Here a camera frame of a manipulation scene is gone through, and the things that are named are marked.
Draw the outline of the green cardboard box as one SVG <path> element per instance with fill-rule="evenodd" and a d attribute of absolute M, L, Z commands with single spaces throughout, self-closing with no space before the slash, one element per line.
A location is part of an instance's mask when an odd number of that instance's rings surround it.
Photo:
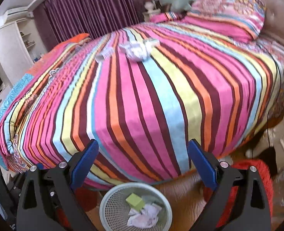
<path fill-rule="evenodd" d="M 126 198 L 126 202 L 129 204 L 129 206 L 140 212 L 144 206 L 145 206 L 145 202 L 143 201 L 143 199 L 141 197 L 139 197 L 138 195 L 131 193 L 127 198 Z"/>

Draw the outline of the white paper ball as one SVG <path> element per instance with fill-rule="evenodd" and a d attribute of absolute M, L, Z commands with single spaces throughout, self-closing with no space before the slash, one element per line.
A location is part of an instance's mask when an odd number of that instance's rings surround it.
<path fill-rule="evenodd" d="M 127 41 L 123 44 L 119 44 L 118 47 L 128 59 L 142 62 L 149 59 L 152 50 L 159 45 L 159 40 L 148 38 L 142 41 Z"/>

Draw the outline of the white small carton box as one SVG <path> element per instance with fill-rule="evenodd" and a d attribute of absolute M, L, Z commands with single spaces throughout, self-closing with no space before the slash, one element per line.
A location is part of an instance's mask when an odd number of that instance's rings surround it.
<path fill-rule="evenodd" d="M 109 59 L 112 54 L 114 53 L 114 48 L 110 47 L 110 48 L 107 48 L 103 51 L 101 51 L 100 53 L 98 53 L 96 56 L 95 56 L 95 60 L 97 63 L 101 63 L 103 61 L 105 61 L 106 59 Z"/>

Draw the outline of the red shaggy rug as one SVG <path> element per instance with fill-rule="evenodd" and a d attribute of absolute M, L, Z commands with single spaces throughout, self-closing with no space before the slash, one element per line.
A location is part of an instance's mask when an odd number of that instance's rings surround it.
<path fill-rule="evenodd" d="M 232 230 L 270 230 L 273 216 L 273 182 L 270 169 L 261 159 L 248 159 L 231 166 L 242 174 L 234 182 L 216 230 L 232 223 Z"/>

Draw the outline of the white plastic mesh wastebasket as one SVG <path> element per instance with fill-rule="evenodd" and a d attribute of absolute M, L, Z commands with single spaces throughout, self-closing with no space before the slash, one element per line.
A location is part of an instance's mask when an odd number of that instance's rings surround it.
<path fill-rule="evenodd" d="M 105 230 L 168 231 L 173 218 L 166 197 L 154 187 L 137 182 L 109 190 L 100 203 L 99 214 Z"/>

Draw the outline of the white cabinet with shelves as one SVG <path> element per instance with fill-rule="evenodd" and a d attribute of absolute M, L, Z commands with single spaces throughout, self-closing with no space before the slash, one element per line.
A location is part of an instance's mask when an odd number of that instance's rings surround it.
<path fill-rule="evenodd" d="M 12 87 L 46 53 L 33 19 L 18 19 L 0 27 L 0 107 Z"/>

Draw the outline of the colourful striped bedspread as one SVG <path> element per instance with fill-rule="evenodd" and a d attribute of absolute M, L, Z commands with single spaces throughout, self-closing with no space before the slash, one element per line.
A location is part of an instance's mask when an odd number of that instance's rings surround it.
<path fill-rule="evenodd" d="M 118 47 L 148 38 L 160 45 L 142 62 Z M 223 157 L 283 115 L 284 56 L 272 39 L 141 23 L 95 40 L 80 34 L 44 55 L 0 110 L 0 162 L 15 172 L 53 168 L 95 139 L 90 187 L 156 184 L 190 171 L 189 140 Z"/>

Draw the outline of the floral pink pillow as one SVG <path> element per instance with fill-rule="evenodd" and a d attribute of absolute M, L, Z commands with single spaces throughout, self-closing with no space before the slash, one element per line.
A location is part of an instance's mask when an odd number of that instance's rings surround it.
<path fill-rule="evenodd" d="M 183 21 L 248 43 L 258 38 L 266 10 L 262 0 L 196 0 Z"/>

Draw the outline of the purple curtain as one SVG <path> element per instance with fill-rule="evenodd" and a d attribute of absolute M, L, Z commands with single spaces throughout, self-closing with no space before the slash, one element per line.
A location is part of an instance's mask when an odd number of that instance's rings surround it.
<path fill-rule="evenodd" d="M 80 33 L 96 39 L 143 21 L 142 0 L 45 0 L 33 11 L 47 51 Z"/>

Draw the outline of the striped small pillow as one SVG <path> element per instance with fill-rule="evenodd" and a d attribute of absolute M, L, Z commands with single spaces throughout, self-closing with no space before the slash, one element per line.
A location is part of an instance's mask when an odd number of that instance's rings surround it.
<path fill-rule="evenodd" d="M 169 21 L 178 21 L 178 20 L 182 20 L 185 16 L 186 16 L 185 12 L 182 12 L 182 13 L 164 12 L 164 13 L 150 17 L 149 22 L 165 23 Z"/>

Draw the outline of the cream bedside table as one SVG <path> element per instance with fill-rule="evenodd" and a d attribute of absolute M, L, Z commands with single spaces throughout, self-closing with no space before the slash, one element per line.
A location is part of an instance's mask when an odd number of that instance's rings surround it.
<path fill-rule="evenodd" d="M 144 22 L 148 22 L 151 17 L 153 17 L 153 16 L 155 16 L 155 15 L 159 15 L 160 13 L 161 13 L 161 10 L 160 10 L 160 9 L 150 10 L 150 11 L 147 11 L 147 12 L 143 12 Z"/>

